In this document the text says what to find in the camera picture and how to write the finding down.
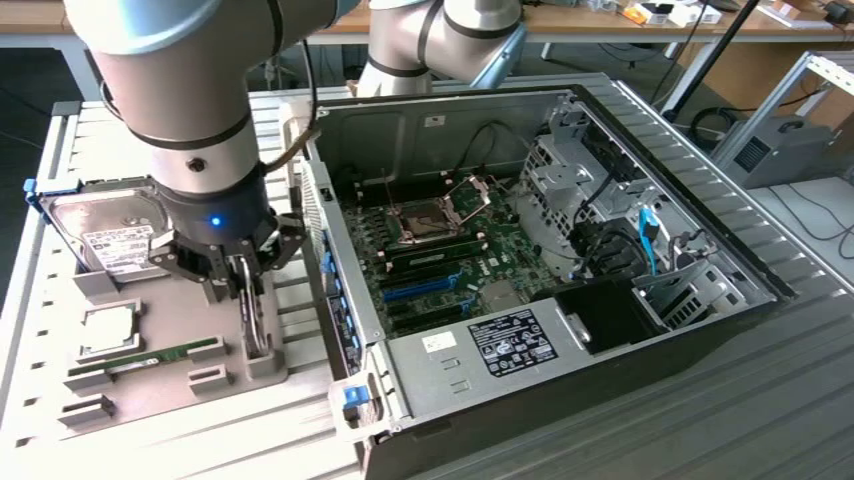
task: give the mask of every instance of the gray workbench surface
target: gray workbench surface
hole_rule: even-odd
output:
[[[831,177],[799,182],[793,184],[791,187],[806,198],[825,205],[846,227],[854,225],[854,186],[849,182],[839,177]],[[805,200],[803,197],[798,196],[789,186],[778,185],[773,188],[815,236],[827,238],[842,231],[842,227],[833,220],[830,214]],[[829,240],[811,238],[767,188],[751,190],[750,194],[762,203],[769,212],[786,223],[791,231],[803,239],[803,242],[810,245],[810,248],[821,255],[825,261],[837,267],[849,282],[854,283],[854,260],[846,260],[839,257],[839,241],[842,237]],[[846,239],[843,245],[842,253],[846,256],[854,256],[854,236]]]
[[[603,103],[614,113],[642,125],[643,112],[627,103],[626,95],[602,75],[542,80],[543,84],[574,82],[587,84],[594,94],[607,97]],[[264,94],[252,100],[266,161],[280,147],[276,107],[282,99]],[[52,129],[62,152],[56,157],[50,149],[46,153],[48,161],[58,161],[60,174],[79,169],[91,178],[103,178],[115,176],[118,168],[127,168],[120,165],[134,158],[135,149],[128,148],[127,132],[98,104],[84,104],[83,114],[79,119],[68,119],[63,131]],[[446,465],[423,478],[801,479],[841,478],[854,473],[850,291],[830,270],[819,267],[821,259],[805,256],[775,226],[758,220],[758,205],[746,206],[741,199],[721,194],[726,189],[719,181],[710,180],[709,167],[690,152],[677,151],[667,135],[675,132],[653,134],[643,141],[667,157],[665,164],[791,283],[799,299],[783,314],[734,338],[689,371]],[[40,173],[50,175],[50,166]],[[271,184],[278,202],[284,200],[282,186],[282,182]],[[35,245],[36,251],[24,249],[19,254],[10,292],[12,307],[16,299],[27,300],[32,293],[30,310],[50,294],[48,275],[68,273],[51,268],[62,263],[51,257],[67,254],[52,253],[56,238],[50,231],[44,244],[39,243],[42,229],[34,217],[28,217],[24,243]],[[310,300],[300,288],[304,284],[278,292],[280,306]],[[38,318],[32,312],[28,315],[26,301],[19,303],[20,309],[10,308],[10,302],[0,339],[14,343],[20,339],[20,349],[14,351],[20,360],[15,368],[20,368],[20,363],[28,364],[39,354],[34,341],[39,322],[51,319]],[[15,452],[10,458],[20,462],[7,465],[35,465],[55,476],[62,472],[66,477],[88,478],[111,473],[134,478],[194,474],[356,478],[354,450],[334,438],[326,402],[331,376],[316,321],[308,313],[283,315],[283,329],[294,370],[282,385],[84,435],[62,442],[62,447],[32,438],[15,448],[22,440],[15,435],[26,432],[10,430],[8,412],[27,398],[16,376],[11,391],[6,391],[4,383],[0,392],[0,397],[8,396],[0,455]],[[7,361],[6,378],[11,368]],[[30,421],[44,421],[38,410],[32,412]],[[26,427],[28,420],[15,420],[15,425]]]

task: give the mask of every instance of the floor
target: floor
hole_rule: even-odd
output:
[[[833,177],[771,188],[779,198],[769,188],[750,190],[750,193],[825,262],[854,284],[854,239],[850,235],[841,235],[854,225],[854,185]]]
[[[661,51],[665,45],[638,48],[630,45],[567,44],[557,45],[553,61],[539,58],[542,45],[526,46],[522,61],[514,75],[549,75],[578,72],[605,72],[611,78],[623,80],[645,97],[655,90],[658,81],[670,66]],[[355,61],[367,58],[366,47],[348,46],[344,49],[344,71],[348,77],[358,75]],[[8,278],[12,273],[23,228],[26,204],[22,185],[34,176],[40,145],[47,133],[50,112],[58,101],[79,100],[80,93],[59,52],[40,49],[0,50],[0,301],[6,297]],[[677,66],[670,81],[663,85],[666,92],[677,81],[681,68]],[[256,70],[250,77],[252,89],[264,88],[263,72]],[[707,89],[698,92],[689,103],[682,117],[690,118],[693,111],[721,104],[721,99]]]

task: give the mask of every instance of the green circuit board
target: green circuit board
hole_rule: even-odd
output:
[[[344,206],[344,220],[371,300],[390,337],[491,313],[514,303],[522,305],[538,292],[559,284],[535,253],[535,245],[519,226],[509,202],[495,190],[490,190],[489,196],[491,203],[463,224],[457,235],[441,223],[437,199],[396,204],[398,212],[416,212],[411,215],[419,218],[419,223],[408,225],[408,229],[437,238],[415,248],[399,243],[400,216],[392,214],[388,205]],[[454,196],[455,210],[465,215],[479,205],[483,205],[479,192],[461,188]],[[408,263],[400,261],[408,256],[418,258]],[[454,276],[454,288],[391,301],[384,298],[390,291],[442,282],[449,276]],[[507,296],[490,302],[487,298],[498,290]]]

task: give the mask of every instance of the sticker label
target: sticker label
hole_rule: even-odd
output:
[[[148,239],[155,233],[151,225],[84,233],[98,261],[112,275],[139,272],[151,268],[148,263]]]
[[[531,310],[469,325],[469,332],[494,377],[503,377],[558,358]]]
[[[412,260],[410,262],[410,265],[420,265],[422,263],[438,262],[443,258],[445,258],[445,253],[438,253],[438,254],[431,255],[428,257],[416,258],[415,260]]]
[[[424,343],[424,350],[427,350],[427,353],[438,352],[439,350],[457,346],[457,339],[454,338],[454,332],[451,331],[424,337],[422,338],[422,342]]]
[[[445,126],[445,115],[437,115],[435,117],[424,118],[424,127],[443,127]]]

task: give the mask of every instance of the blue pcie slot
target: blue pcie slot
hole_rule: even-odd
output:
[[[392,302],[395,300],[403,300],[404,298],[418,297],[427,293],[453,290],[457,287],[457,281],[462,275],[463,272],[461,270],[459,273],[449,275],[446,278],[441,278],[433,282],[388,290],[387,292],[383,292],[383,302]]]

